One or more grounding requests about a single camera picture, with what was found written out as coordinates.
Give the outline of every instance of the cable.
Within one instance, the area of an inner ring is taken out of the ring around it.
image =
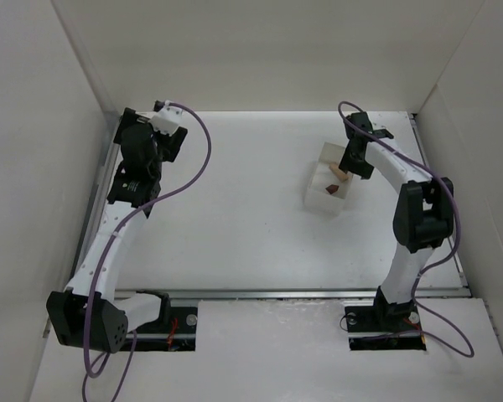
[[[187,182],[184,186],[177,188],[174,191],[171,191],[169,193],[166,193],[164,195],[161,195],[160,197],[157,197],[155,199],[152,199],[148,203],[145,203],[144,205],[134,209],[129,215],[127,215],[123,220],[117,225],[116,229],[114,230],[114,233],[110,236],[110,239],[108,240],[108,243],[106,243],[106,246],[104,250],[102,251],[101,258],[99,259],[99,262],[97,263],[97,267],[95,269],[95,272],[93,273],[93,280],[91,281],[91,286],[90,286],[90,292],[87,297],[87,303],[86,303],[86,318],[84,319],[84,334],[83,334],[83,349],[84,349],[84,366],[86,368],[86,378],[85,381],[82,385],[82,395],[85,395],[85,388],[86,388],[86,380],[87,377],[90,377],[92,379],[96,379],[99,377],[106,367],[106,363],[108,362],[108,359],[110,357],[109,353],[102,353],[100,354],[95,362],[91,363],[90,361],[90,334],[91,334],[91,315],[93,313],[93,299],[95,298],[95,291],[96,291],[96,285],[97,281],[99,280],[99,275],[101,274],[102,271],[102,266],[104,265],[104,261],[106,259],[106,256],[108,255],[108,252],[110,251],[111,245],[113,244],[114,240],[117,237],[117,233],[127,224],[127,222],[132,219],[136,214],[140,214],[144,209],[148,209],[155,205],[156,203],[159,203],[160,201],[164,201],[167,198],[173,197],[176,194],[182,193],[184,190],[189,188],[192,184],[194,184],[203,174],[205,169],[207,168],[207,165],[209,164],[210,160],[210,154],[212,152],[212,142],[210,140],[210,133],[209,129],[201,120],[201,117],[195,113],[192,109],[190,109],[188,106],[181,105],[179,103],[175,102],[170,102],[168,106],[174,106],[178,107],[179,109],[182,109],[183,111],[187,111],[192,117],[197,120],[197,122],[200,124],[201,128],[203,129],[205,133],[205,138],[207,140],[207,155],[205,157],[205,161],[203,162],[203,165],[201,166],[201,169],[196,173],[196,175],[189,181]],[[125,380],[125,376],[127,375],[127,370],[128,370],[128,364],[130,363],[130,360],[132,359],[132,354],[134,353],[134,348],[136,347],[136,341],[134,340],[132,342],[131,346],[131,352],[129,355],[129,362],[127,363],[127,366],[125,367],[125,370],[123,371],[122,379],[121,382],[117,388],[117,392],[114,395],[114,399],[117,397],[117,394],[119,393],[119,390],[121,389],[122,383]],[[97,371],[93,370],[93,367],[95,366],[95,363],[100,360],[104,356],[104,360],[101,363],[101,366]]]
[[[177,318],[174,318],[174,320],[171,323],[171,332],[169,333],[168,338],[167,338],[168,352],[171,350],[171,344],[174,342],[175,331],[177,331],[178,326],[179,326],[179,321],[177,321]]]
[[[119,395],[119,392],[121,391],[121,387],[123,386],[123,383],[125,382],[125,377],[127,377],[127,372],[128,372],[128,368],[130,367],[131,365],[131,361],[132,361],[132,356],[134,354],[134,349],[136,348],[136,342],[137,342],[137,334],[136,334],[136,331],[132,331],[132,345],[131,345],[131,352],[128,354],[128,359],[127,359],[127,364],[125,364],[125,368],[123,369],[123,374],[121,376],[121,379],[119,380],[119,385],[117,386],[116,388],[116,393],[114,394],[114,396],[111,398],[111,401],[110,402],[115,402],[115,400],[117,399],[117,396]],[[108,355],[109,353],[101,353],[99,356],[96,357],[96,359],[93,361],[93,363],[91,364],[91,369],[93,369],[95,367],[95,365],[97,364],[97,362],[103,357],[103,356],[106,356]],[[84,381],[82,381],[82,400],[83,402],[88,402],[87,400],[87,396],[86,396],[86,386],[87,386],[87,379],[88,379],[88,375],[86,373],[86,375],[84,376]]]
[[[468,353],[463,352],[463,351],[457,349],[456,347],[454,347],[453,345],[451,345],[450,343],[446,342],[442,338],[440,338],[430,332],[422,331],[420,329],[414,329],[414,330],[410,330],[410,331],[402,331],[402,332],[396,332],[396,333],[389,333],[389,334],[380,335],[377,337],[367,337],[366,339],[379,340],[379,339],[384,339],[384,338],[400,337],[401,335],[408,335],[411,333],[419,333],[419,334],[426,335],[430,338],[437,340],[438,342],[442,343],[443,345],[445,345],[446,347],[455,351],[456,353],[460,354],[461,356],[464,356],[466,358],[473,358],[475,356],[475,350],[473,349],[473,346],[472,346],[471,342],[469,341],[468,337],[466,337],[466,335],[462,332],[462,330],[459,327],[457,327],[453,322],[451,322],[448,318],[444,317],[443,315],[439,314],[438,312],[435,312],[434,310],[431,310],[430,308],[424,306],[423,304],[421,304],[419,301],[416,300],[416,290],[417,290],[417,286],[419,285],[419,282],[421,280],[421,277],[429,270],[432,270],[432,268],[435,268],[435,267],[442,265],[443,263],[451,260],[459,249],[460,239],[462,236],[462,225],[460,223],[459,208],[458,208],[456,202],[454,201],[453,195],[451,194],[451,192],[449,191],[448,187],[445,185],[445,183],[443,182],[441,177],[439,177],[439,175],[437,175],[432,169],[430,169],[429,167],[426,167],[425,165],[423,165],[420,162],[414,161],[413,159],[411,159],[410,157],[407,157],[406,155],[403,155],[398,150],[391,147],[389,144],[386,144],[384,141],[380,140],[379,138],[375,138],[374,136],[369,134],[367,131],[361,130],[358,126],[356,126],[351,121],[349,121],[348,118],[343,114],[343,111],[341,110],[343,105],[351,106],[360,112],[364,112],[364,111],[358,105],[355,105],[352,102],[348,102],[346,100],[341,101],[337,105],[337,111],[339,112],[341,119],[343,120],[343,122],[347,126],[356,130],[359,134],[370,139],[371,141],[376,142],[377,144],[381,145],[387,151],[391,152],[393,155],[397,156],[399,159],[403,160],[404,162],[414,166],[415,168],[419,168],[419,169],[423,170],[424,172],[428,173],[430,176],[432,176],[432,178],[434,180],[436,180],[438,185],[442,188],[445,195],[447,196],[447,199],[451,204],[451,208],[453,209],[454,224],[455,224],[455,228],[456,228],[456,234],[454,237],[453,247],[451,248],[451,252],[449,254],[447,254],[442,260],[434,262],[428,266],[425,266],[424,268],[422,268],[419,271],[419,274],[417,275],[417,279],[414,282],[413,287],[412,287],[412,299],[413,299],[414,303],[416,304],[416,306],[422,308],[426,312],[429,312],[430,314],[434,315],[435,317],[440,318],[441,320],[445,321],[450,327],[452,327],[460,335],[460,337],[462,337],[462,339],[466,342],[466,344],[468,345],[468,348],[469,348],[469,352]]]

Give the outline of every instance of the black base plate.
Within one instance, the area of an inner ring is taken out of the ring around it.
[[[378,321],[373,306],[347,306],[345,307],[345,317],[349,335],[351,333],[366,332],[392,333],[416,329],[412,324],[404,320],[389,322],[388,327],[383,327]],[[383,339],[350,337],[349,345],[350,350],[427,350],[423,336],[418,334]]]
[[[198,316],[198,307],[171,307],[168,323],[153,321],[143,324],[136,330],[138,340],[135,350],[138,352],[168,352],[168,335],[172,331],[172,323],[177,318],[177,330],[174,333],[172,351],[191,352],[195,350],[195,325],[189,325],[186,318],[189,315]],[[122,351],[131,349],[132,335],[128,335],[127,341],[122,346]]]

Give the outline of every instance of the red wire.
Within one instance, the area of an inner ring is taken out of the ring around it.
[[[410,320],[408,320],[407,318],[403,318],[402,319],[406,324],[408,325],[411,325],[412,327],[416,328],[417,330],[420,330],[421,328],[417,325],[417,324],[414,324],[413,322],[411,322]]]
[[[171,324],[171,332],[168,335],[168,351],[171,349],[171,344],[174,342],[174,335],[175,331],[177,331],[177,327],[179,326],[179,322],[177,321],[177,318],[174,318]]]

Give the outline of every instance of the metal frame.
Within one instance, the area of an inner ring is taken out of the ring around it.
[[[422,155],[423,162],[427,164],[424,150],[421,147],[421,141],[417,132],[417,126],[413,120],[413,115],[409,114],[412,123],[412,129],[416,138],[417,146]],[[77,258],[71,269],[70,277],[75,274],[79,260],[83,260],[89,245],[93,241],[98,224],[101,221],[102,210],[104,209],[106,194],[111,184],[111,178],[117,160],[118,146],[111,145],[108,149],[106,163],[101,170],[96,182],[98,189],[96,191],[95,201],[86,213],[86,232],[80,239],[77,250]],[[458,256],[454,257],[455,265],[459,271],[461,281],[464,283],[460,288],[433,288],[420,289],[417,291],[419,297],[471,297],[471,291],[465,282],[464,272],[459,263]],[[117,289],[116,298],[130,297],[136,290]],[[197,300],[257,300],[257,299],[366,299],[373,298],[376,289],[276,289],[276,290],[258,290],[258,289],[166,289],[160,290],[167,292],[172,299],[197,301]]]
[[[130,297],[136,290],[118,290],[117,298]],[[285,300],[285,299],[372,299],[376,289],[350,290],[350,289],[280,289],[280,290],[225,290],[225,289],[199,289],[199,290],[171,290],[155,289],[168,293],[171,299],[177,300]],[[457,289],[420,289],[418,297],[471,297],[467,287]]]

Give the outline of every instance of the white floor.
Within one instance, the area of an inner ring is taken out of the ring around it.
[[[477,299],[426,301],[460,326],[475,357],[427,340],[428,351],[351,352],[339,328],[342,301],[208,301],[200,304],[197,350],[135,353],[120,401],[503,402],[503,357]],[[422,312],[425,329],[467,350],[447,324]],[[89,385],[110,400],[127,353]],[[82,352],[52,333],[32,402],[77,402]]]
[[[397,195],[375,171],[356,179],[338,217],[308,211],[303,192],[324,142],[347,143],[335,112],[206,112],[209,167],[192,188],[155,206],[127,256],[118,289],[375,289],[396,247]],[[409,156],[421,160],[405,112],[370,113]],[[205,139],[189,135],[175,163],[163,165],[163,193],[192,178]],[[445,245],[433,259],[450,250]],[[451,262],[422,288],[458,288]]]

